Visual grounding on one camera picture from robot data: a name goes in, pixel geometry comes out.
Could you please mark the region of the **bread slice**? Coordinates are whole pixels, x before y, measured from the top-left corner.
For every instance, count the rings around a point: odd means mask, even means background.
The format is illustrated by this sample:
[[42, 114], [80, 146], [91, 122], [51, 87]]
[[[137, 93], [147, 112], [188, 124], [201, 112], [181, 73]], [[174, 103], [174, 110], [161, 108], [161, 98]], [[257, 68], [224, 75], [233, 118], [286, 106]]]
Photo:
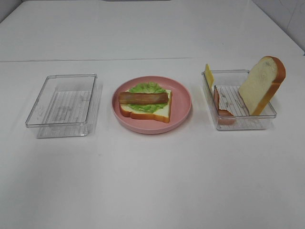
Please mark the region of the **bread slice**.
[[238, 89], [249, 115], [261, 114], [285, 76], [285, 67], [278, 58], [265, 56], [259, 60]]
[[139, 120], [155, 120], [164, 123], [170, 121], [172, 91], [165, 90], [168, 95], [168, 102], [165, 104], [119, 104], [119, 109], [124, 117], [139, 119]]

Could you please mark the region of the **green lettuce leaf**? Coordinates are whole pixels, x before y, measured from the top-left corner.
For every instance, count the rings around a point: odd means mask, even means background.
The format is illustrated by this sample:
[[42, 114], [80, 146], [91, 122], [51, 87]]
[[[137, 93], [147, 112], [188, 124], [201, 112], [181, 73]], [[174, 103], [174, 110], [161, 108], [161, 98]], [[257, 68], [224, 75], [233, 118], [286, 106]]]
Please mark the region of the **green lettuce leaf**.
[[[135, 87], [130, 88], [130, 93], [165, 93], [167, 92], [164, 88], [162, 88], [158, 83], [155, 82], [148, 82], [148, 83], [139, 83]], [[158, 109], [164, 108], [168, 103], [161, 103], [161, 104], [127, 104], [130, 108], [136, 111], [142, 111], [146, 113], [154, 113]]]

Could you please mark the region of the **brown bacon strip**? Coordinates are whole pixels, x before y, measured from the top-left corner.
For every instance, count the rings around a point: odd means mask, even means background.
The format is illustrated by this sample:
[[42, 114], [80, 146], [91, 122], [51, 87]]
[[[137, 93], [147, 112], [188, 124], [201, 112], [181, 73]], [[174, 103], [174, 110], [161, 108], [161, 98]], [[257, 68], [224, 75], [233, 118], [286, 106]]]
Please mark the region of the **brown bacon strip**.
[[121, 92], [119, 93], [118, 100], [121, 104], [162, 104], [168, 102], [168, 94]]

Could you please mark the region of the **yellow cheese slice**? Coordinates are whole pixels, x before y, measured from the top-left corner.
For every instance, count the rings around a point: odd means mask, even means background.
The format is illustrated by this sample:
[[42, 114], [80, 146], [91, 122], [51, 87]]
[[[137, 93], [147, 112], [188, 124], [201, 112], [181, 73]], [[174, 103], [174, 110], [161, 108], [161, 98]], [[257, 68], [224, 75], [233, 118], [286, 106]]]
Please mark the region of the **yellow cheese slice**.
[[209, 86], [210, 92], [213, 92], [213, 83], [214, 83], [214, 76], [210, 70], [209, 64], [205, 65], [204, 75]]

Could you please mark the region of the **pink bacon strip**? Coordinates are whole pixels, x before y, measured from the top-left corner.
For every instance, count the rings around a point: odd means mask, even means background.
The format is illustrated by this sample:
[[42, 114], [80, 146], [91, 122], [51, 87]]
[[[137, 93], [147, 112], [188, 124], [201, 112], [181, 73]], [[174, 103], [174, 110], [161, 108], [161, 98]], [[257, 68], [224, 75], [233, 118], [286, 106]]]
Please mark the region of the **pink bacon strip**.
[[233, 118], [233, 114], [230, 113], [228, 110], [220, 109], [220, 95], [216, 86], [214, 86], [213, 94], [214, 104], [216, 107], [217, 114], [219, 116], [218, 123], [220, 125], [233, 125], [236, 121], [236, 119]]

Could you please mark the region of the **pink round plate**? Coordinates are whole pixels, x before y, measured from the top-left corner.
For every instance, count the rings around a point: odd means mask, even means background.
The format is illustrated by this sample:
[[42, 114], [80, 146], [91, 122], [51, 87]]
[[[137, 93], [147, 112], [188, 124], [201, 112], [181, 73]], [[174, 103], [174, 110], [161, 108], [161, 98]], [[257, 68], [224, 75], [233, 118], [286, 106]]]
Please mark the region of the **pink round plate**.
[[[139, 83], [156, 82], [164, 89], [172, 91], [172, 104], [170, 121], [164, 123], [155, 120], [138, 120], [124, 117], [120, 112], [118, 95], [122, 91], [136, 86]], [[186, 120], [192, 108], [192, 100], [189, 91], [178, 81], [161, 76], [142, 76], [123, 83], [112, 96], [112, 110], [118, 122], [137, 133], [161, 134], [177, 128]]]

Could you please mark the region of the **clear right plastic tray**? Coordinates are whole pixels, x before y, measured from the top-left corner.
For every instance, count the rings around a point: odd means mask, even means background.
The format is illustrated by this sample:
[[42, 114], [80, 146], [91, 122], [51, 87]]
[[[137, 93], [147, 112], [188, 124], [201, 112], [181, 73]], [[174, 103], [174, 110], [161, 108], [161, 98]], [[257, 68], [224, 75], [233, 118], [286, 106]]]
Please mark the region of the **clear right plastic tray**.
[[204, 72], [203, 91], [212, 115], [214, 126], [217, 130], [261, 130], [268, 129], [276, 118], [276, 111], [268, 103], [259, 116], [249, 115], [249, 112], [238, 93], [240, 85], [247, 79], [249, 70], [212, 70], [214, 86], [220, 95], [220, 109], [228, 110], [236, 119], [233, 125], [220, 125], [214, 104], [214, 92], [210, 92]]

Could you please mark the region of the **clear plastic tray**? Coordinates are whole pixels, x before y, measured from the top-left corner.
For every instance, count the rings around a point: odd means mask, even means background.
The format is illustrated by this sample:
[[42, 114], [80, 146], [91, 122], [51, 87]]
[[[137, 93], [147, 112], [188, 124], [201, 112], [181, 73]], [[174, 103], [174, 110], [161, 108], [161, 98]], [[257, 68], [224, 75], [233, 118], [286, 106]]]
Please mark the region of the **clear plastic tray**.
[[87, 136], [99, 108], [96, 74], [47, 76], [26, 119], [37, 138]]
[[212, 70], [214, 86], [220, 95], [220, 109], [228, 110], [236, 119], [233, 125], [220, 125], [214, 104], [214, 92], [210, 92], [204, 72], [203, 91], [212, 115], [214, 126], [217, 130], [261, 130], [268, 129], [276, 118], [276, 111], [268, 103], [259, 116], [249, 115], [249, 112], [238, 93], [240, 85], [247, 79], [249, 70]]

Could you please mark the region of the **clear left plastic tray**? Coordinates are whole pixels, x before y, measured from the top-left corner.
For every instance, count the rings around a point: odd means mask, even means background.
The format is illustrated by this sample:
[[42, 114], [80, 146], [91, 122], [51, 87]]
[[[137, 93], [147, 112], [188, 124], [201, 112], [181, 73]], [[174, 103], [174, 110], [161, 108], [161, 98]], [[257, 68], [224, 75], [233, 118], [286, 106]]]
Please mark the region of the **clear left plastic tray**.
[[26, 119], [37, 138], [87, 136], [99, 108], [96, 74], [47, 76]]

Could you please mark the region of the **standing bread slice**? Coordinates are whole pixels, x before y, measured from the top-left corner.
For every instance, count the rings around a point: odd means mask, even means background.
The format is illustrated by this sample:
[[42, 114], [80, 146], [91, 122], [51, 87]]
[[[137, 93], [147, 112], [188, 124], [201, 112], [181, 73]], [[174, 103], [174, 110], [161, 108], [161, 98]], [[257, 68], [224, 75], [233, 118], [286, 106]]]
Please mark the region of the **standing bread slice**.
[[265, 56], [259, 60], [238, 89], [249, 115], [261, 114], [285, 76], [285, 67], [278, 58]]

